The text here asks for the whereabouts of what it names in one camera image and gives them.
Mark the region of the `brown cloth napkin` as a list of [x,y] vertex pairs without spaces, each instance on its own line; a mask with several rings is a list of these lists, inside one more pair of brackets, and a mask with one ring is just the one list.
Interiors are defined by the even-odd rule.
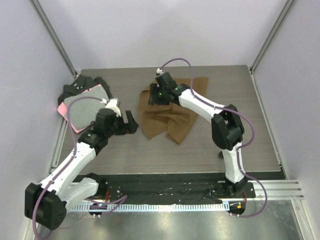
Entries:
[[192,110],[170,105],[150,105],[150,88],[141,91],[138,103],[138,124],[148,140],[166,133],[166,137],[181,144],[198,118]]

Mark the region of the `black spoon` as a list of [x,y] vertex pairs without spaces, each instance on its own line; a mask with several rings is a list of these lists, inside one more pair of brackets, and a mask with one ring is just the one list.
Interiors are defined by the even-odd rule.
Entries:
[[223,158],[224,158],[224,155],[223,155],[223,152],[222,152],[222,151],[220,151],[220,152],[218,153],[218,158],[219,158],[219,159],[223,159]]

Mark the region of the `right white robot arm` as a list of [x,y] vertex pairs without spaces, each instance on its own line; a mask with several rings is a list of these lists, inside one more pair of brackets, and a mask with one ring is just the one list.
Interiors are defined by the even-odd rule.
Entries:
[[150,105],[169,105],[189,109],[207,120],[211,125],[212,140],[221,150],[225,164],[225,190],[233,198],[243,193],[248,182],[241,146],[244,126],[237,114],[237,108],[230,104],[224,106],[208,100],[193,91],[190,86],[178,85],[168,72],[156,71],[156,83],[150,84]]

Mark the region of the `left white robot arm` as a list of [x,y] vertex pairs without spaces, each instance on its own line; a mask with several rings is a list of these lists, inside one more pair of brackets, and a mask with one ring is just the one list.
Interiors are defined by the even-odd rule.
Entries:
[[112,136],[134,134],[139,125],[131,111],[127,122],[117,108],[102,108],[93,127],[77,140],[74,149],[54,172],[40,183],[30,183],[24,194],[24,215],[49,230],[57,229],[67,212],[85,199],[102,199],[107,192],[106,179],[89,173],[74,186],[70,184],[80,171],[108,144]]

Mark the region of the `black cloth pile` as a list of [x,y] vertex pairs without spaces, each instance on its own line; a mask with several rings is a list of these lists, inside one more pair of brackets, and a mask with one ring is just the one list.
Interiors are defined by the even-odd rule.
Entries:
[[[57,111],[59,113],[65,113],[68,105],[74,99],[84,96],[106,100],[114,98],[110,86],[102,77],[92,78],[80,74],[72,84],[65,84],[63,86],[62,94],[57,99]],[[93,111],[96,113],[103,107],[104,105],[97,100],[83,99],[74,103],[71,110]]]

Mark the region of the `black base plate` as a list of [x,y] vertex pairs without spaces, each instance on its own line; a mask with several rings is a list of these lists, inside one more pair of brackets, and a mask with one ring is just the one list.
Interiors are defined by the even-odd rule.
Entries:
[[225,199],[253,199],[253,183],[239,186],[227,182],[222,173],[94,174],[104,180],[102,196],[112,201],[127,196],[127,205],[220,204]]

